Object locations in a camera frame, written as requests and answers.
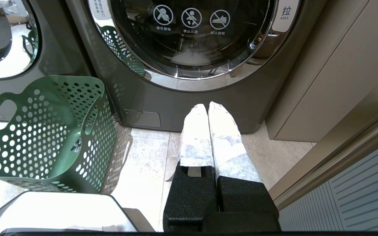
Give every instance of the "washing machine door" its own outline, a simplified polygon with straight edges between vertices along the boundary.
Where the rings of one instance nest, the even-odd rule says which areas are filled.
[[[264,65],[288,34],[299,1],[88,0],[88,3],[103,39],[130,69],[164,87],[205,91],[229,85],[226,74],[246,62],[251,66],[240,79]],[[279,11],[285,16],[277,16]],[[284,18],[290,18],[286,29],[272,30],[273,23]],[[268,38],[277,38],[279,42],[265,47],[270,54],[258,54]]]
[[[0,1],[0,79],[17,76],[33,64],[38,35],[27,1]]]

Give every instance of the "gray washing machine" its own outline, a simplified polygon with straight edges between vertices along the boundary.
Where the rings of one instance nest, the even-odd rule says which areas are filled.
[[[198,103],[258,130],[324,0],[67,0],[123,125],[181,131]]]
[[[0,94],[21,93],[46,75],[89,76],[90,60],[74,32],[61,0],[0,1]],[[13,102],[5,101],[0,121],[9,121],[15,109]]]

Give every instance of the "front-load washing machine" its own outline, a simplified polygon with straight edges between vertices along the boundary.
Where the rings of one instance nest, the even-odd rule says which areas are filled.
[[[21,93],[46,75],[89,76],[91,63],[77,35],[61,0],[0,1],[0,94]],[[2,103],[0,121],[9,121],[15,109]]]
[[[67,0],[123,125],[181,131],[198,103],[258,130],[324,0]]]

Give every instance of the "perforated plastic basket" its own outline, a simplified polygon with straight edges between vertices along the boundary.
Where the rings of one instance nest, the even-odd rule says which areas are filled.
[[[0,130],[0,180],[34,191],[98,193],[116,134],[103,83],[46,76],[21,94],[0,95],[17,110]]]

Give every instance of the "beige cabinet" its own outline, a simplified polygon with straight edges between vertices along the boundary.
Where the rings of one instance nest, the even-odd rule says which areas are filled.
[[[330,0],[266,123],[271,139],[319,142],[378,85],[378,0]]]

